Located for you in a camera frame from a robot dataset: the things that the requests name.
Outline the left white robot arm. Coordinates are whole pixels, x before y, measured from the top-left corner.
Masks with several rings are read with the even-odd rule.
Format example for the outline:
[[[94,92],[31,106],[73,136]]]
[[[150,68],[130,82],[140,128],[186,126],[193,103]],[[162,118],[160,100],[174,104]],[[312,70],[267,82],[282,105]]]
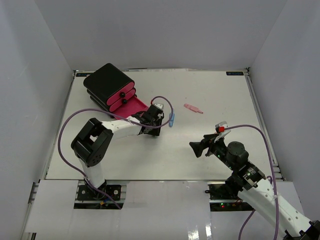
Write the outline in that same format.
[[[112,140],[142,134],[159,136],[164,105],[153,103],[146,111],[137,112],[125,120],[99,121],[91,118],[71,143],[71,148],[80,160],[82,169],[91,185],[88,193],[99,200],[105,196],[106,181],[101,161]]]

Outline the blue translucent highlighter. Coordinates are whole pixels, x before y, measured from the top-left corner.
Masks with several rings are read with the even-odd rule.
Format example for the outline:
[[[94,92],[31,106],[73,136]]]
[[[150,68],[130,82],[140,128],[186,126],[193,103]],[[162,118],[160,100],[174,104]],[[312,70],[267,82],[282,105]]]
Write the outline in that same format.
[[[174,125],[174,120],[175,120],[175,113],[171,113],[170,116],[169,116],[169,123],[168,123],[168,126],[169,126],[170,128],[173,127],[173,125]]]

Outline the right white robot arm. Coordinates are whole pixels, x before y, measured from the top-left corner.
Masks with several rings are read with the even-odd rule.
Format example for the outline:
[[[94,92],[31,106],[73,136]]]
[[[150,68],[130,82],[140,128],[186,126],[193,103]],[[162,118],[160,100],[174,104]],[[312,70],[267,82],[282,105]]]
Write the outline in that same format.
[[[190,142],[196,157],[214,155],[231,171],[220,187],[206,190],[214,198],[241,199],[248,203],[284,240],[318,240],[320,222],[310,220],[274,190],[266,175],[249,161],[245,146],[232,141],[225,144],[217,133],[204,135],[200,142]]]

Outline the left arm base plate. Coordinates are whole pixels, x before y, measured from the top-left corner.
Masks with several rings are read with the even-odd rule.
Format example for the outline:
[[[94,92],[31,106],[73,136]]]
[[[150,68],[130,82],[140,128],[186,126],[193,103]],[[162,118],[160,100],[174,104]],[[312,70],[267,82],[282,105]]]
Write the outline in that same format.
[[[122,186],[119,184],[108,184],[98,188],[101,192],[108,194],[114,201],[121,199]],[[79,185],[76,195],[78,201],[102,201],[107,200],[107,196],[94,190],[89,185]]]

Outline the pink translucent highlighter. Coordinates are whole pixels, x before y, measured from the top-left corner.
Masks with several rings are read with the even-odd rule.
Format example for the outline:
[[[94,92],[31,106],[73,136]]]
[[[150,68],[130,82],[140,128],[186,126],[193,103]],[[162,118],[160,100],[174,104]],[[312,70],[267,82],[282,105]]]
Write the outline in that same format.
[[[190,110],[190,111],[193,111],[193,112],[195,112],[195,113],[199,113],[199,114],[203,114],[203,113],[204,113],[204,112],[201,111],[198,107],[195,107],[195,106],[193,106],[193,105],[190,105],[190,104],[185,103],[183,106],[184,106],[186,109],[188,109],[188,110]]]

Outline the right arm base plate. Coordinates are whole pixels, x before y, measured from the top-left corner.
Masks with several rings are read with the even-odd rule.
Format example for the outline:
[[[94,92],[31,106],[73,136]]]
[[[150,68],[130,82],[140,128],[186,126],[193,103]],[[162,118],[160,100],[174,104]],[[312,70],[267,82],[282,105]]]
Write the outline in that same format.
[[[232,176],[224,181],[208,181],[207,189],[204,191],[209,195],[210,200],[232,200],[235,203],[242,203],[243,200],[238,193],[243,191],[244,184],[235,180]]]

